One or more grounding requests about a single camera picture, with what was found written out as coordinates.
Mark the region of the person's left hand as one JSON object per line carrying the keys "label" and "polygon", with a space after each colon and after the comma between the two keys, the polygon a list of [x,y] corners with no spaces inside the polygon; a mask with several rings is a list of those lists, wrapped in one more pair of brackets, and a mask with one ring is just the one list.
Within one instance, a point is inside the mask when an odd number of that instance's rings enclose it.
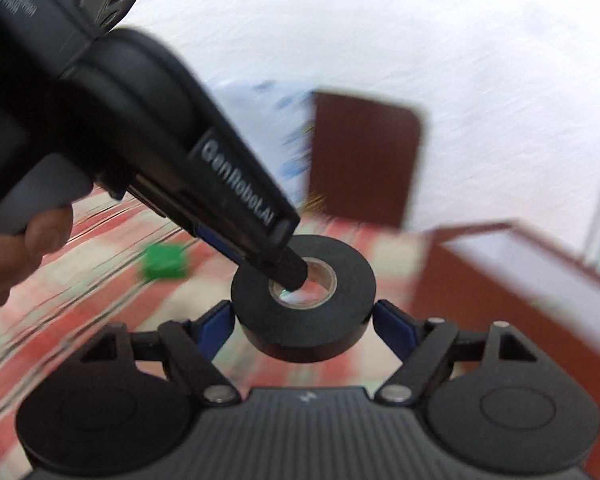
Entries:
{"label": "person's left hand", "polygon": [[38,270],[45,256],[67,244],[72,226],[73,208],[67,206],[38,214],[21,235],[0,236],[0,307],[15,286]]}

